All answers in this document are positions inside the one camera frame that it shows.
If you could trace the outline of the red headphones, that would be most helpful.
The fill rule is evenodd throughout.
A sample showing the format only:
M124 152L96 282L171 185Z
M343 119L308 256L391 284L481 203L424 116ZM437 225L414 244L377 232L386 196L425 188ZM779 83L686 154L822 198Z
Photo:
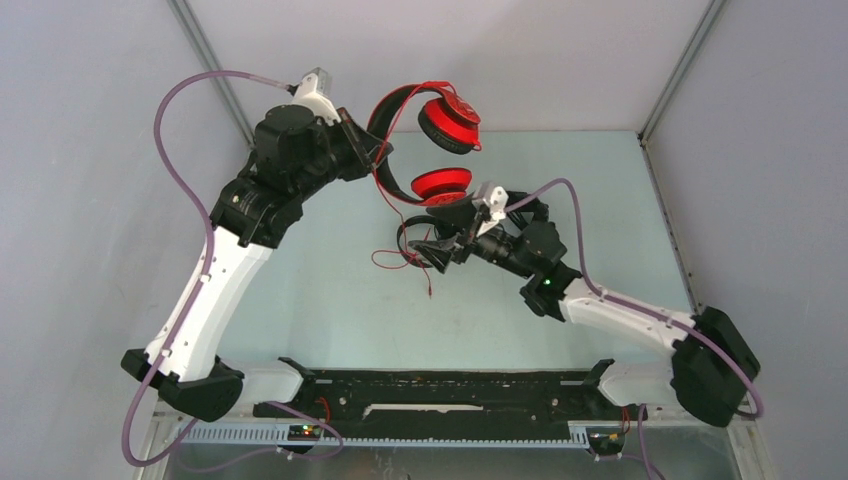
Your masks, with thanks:
M462 167L423 173L411 181L410 194L398 185L388 160L391 150L389 138L409 100L422 93L435 95L425 102L417 115L421 131L431 142L454 155L466 155L482 149L480 116L447 81L408 84L391 91L372 110L366 131L380 141L378 165L373 173L377 186L387 195L406 204L434 207L463 199L470 186L472 173Z

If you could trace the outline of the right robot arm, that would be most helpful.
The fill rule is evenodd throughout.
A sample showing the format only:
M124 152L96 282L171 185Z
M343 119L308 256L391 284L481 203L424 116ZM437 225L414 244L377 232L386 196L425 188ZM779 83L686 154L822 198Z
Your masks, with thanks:
M439 272L474 256L526 279L519 294L537 316L582 325L628 339L660 361L635 366L617 361L581 392L585 411L606 418L620 406L672 404L714 427L736 418L756 419L764 410L753 382L761 371L755 354L724 311L706 307L686 313L650 305L594 283L574 269L548 206L521 199L506 206L501 225L486 230L490 210L469 201L430 207L422 220L432 239L410 242L423 263Z

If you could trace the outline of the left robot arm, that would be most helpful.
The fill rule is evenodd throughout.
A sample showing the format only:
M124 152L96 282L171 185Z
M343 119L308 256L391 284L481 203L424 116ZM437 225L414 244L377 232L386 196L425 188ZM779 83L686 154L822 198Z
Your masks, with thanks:
M314 408L316 390L299 364L228 361L217 350L247 287L302 218L304 203L336 180L369 175L390 152L346 109L337 114L326 120L300 105L266 113L246 167L204 217L207 240L194 279L160 334L125 353L122 368L175 410L215 422L244 405L278 402L297 417Z

